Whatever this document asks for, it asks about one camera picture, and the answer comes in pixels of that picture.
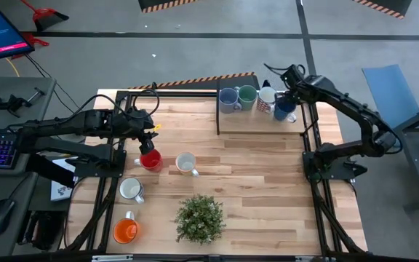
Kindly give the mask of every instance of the concrete floor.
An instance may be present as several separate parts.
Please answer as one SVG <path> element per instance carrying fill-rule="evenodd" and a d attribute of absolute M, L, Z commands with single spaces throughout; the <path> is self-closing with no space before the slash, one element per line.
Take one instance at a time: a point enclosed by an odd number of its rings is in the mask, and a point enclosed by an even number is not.
<path fill-rule="evenodd" d="M 71 16 L 52 31 L 143 33 L 302 33 L 295 0 L 206 0 L 143 14 L 130 0 L 31 0 Z M 419 0 L 397 20 L 350 0 L 303 0 L 309 33 L 347 35 L 419 35 Z M 18 1 L 0 0 L 0 8 L 21 31 L 34 31 L 31 11 Z M 82 103 L 99 88 L 125 88 L 203 76 L 254 71 L 260 81 L 276 76 L 263 67 L 306 65 L 301 39 L 44 38 L 37 60 Z M 419 41 L 311 42 L 318 74 L 342 92 L 375 107 L 361 68 L 397 63 L 419 104 Z M 38 76 L 25 59 L 15 61 L 22 76 Z M 0 76 L 13 76 L 0 60 Z M 69 112 L 53 99 L 47 117 Z M 345 141 L 358 138 L 358 126 L 339 114 Z M 357 179 L 358 203 L 368 248 L 378 255 L 419 258 L 419 212 L 402 205 L 419 199 L 415 175 L 403 154 L 364 158 L 369 172 Z"/>

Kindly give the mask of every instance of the wooden tabletop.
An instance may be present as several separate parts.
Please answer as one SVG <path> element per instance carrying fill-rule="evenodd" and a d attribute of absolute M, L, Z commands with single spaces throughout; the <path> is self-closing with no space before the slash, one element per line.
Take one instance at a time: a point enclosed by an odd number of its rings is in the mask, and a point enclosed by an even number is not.
<path fill-rule="evenodd" d="M 114 99 L 117 91 L 99 90 L 98 93 Z M 155 105 L 151 98 L 139 100 L 138 108 L 151 110 Z M 322 140 L 342 143 L 335 109 L 322 103 L 317 106 Z M 112 108 L 112 105 L 98 98 L 95 108 Z M 311 190 L 303 174 L 303 142 L 299 134 L 218 136 L 215 98 L 163 98 L 153 120 L 162 125 L 153 141 L 163 156 L 164 168 L 157 174 L 134 166 L 133 159 L 140 155 L 139 145 L 127 141 L 124 178 L 135 177 L 144 184 L 145 203 L 139 205 L 117 192 L 108 253 L 320 254 Z M 90 145 L 103 142 L 87 138 Z M 196 169 L 200 173 L 197 178 L 177 171 L 175 157 L 185 151 L 196 155 Z M 75 191 L 68 219 L 69 243 L 92 215 L 97 184 L 97 178 L 87 178 Z M 353 191 L 342 181 L 332 181 L 331 189 L 338 220 L 358 246 L 366 250 Z M 175 241 L 173 221 L 179 201 L 194 194 L 215 196 L 224 204 L 227 227 L 222 239 L 211 245 Z M 129 210 L 135 213 L 140 224 L 140 235 L 133 242 L 121 245 L 114 240 L 112 231 Z M 327 223 L 326 227 L 332 246 Z M 96 245 L 103 221 L 98 228 Z"/>

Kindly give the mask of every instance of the red mug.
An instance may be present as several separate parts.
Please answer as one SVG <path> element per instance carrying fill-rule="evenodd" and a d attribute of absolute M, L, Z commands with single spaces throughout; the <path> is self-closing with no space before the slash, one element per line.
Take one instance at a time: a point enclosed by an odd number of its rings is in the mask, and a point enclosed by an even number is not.
<path fill-rule="evenodd" d="M 163 168 L 163 158 L 156 149 L 153 149 L 146 155 L 140 155 L 140 158 L 136 159 L 134 164 L 151 172 L 159 172 Z"/>

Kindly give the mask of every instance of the potted plant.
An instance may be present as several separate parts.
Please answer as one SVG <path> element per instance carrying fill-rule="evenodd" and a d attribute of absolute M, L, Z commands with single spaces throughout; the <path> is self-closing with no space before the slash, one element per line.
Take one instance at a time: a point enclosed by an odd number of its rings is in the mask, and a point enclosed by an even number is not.
<path fill-rule="evenodd" d="M 221 238 L 223 228 L 222 203 L 213 196 L 193 196 L 180 202 L 182 207 L 177 212 L 177 239 L 187 239 L 200 245 L 209 244 Z"/>

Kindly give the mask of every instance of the orange mug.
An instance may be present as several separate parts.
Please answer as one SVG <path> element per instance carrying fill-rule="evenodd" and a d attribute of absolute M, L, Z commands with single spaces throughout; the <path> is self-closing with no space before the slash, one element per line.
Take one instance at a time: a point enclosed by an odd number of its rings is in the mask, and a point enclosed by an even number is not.
<path fill-rule="evenodd" d="M 138 233 L 138 223 L 134 220 L 134 213 L 127 211 L 125 218 L 114 226 L 113 236 L 119 244 L 131 242 Z"/>

